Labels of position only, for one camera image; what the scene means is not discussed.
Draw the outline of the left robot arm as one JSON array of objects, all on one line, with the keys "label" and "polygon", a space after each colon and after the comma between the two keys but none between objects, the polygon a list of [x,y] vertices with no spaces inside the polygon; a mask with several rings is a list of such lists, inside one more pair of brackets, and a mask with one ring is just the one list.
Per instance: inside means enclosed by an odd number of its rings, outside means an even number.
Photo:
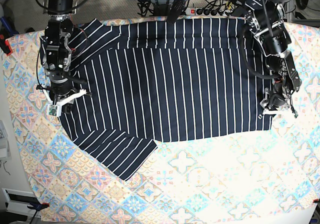
[{"label": "left robot arm", "polygon": [[284,25],[285,10],[281,3],[275,4],[268,0],[258,3],[262,9],[249,10],[245,15],[246,25],[241,36],[247,32],[259,44],[262,54],[266,57],[265,66],[269,75],[256,71],[247,61],[245,50],[241,48],[241,56],[248,71],[257,78],[273,80],[273,87],[264,89],[264,98],[260,102],[263,115],[275,115],[277,108],[284,106],[298,116],[293,106],[293,93],[300,90],[302,81],[296,70],[294,59],[288,45],[292,43]]}]

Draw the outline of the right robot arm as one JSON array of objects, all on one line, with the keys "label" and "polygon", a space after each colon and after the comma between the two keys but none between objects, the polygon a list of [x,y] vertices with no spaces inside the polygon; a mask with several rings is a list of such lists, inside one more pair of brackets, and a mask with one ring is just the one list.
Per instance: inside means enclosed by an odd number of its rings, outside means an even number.
[{"label": "right robot arm", "polygon": [[41,65],[50,85],[38,84],[47,98],[47,114],[60,117],[70,113],[75,99],[91,93],[81,86],[87,82],[71,75],[72,57],[76,49],[70,47],[70,38],[75,31],[71,15],[82,6],[78,0],[43,0],[38,5],[49,15],[48,24],[41,40],[43,54]]}]

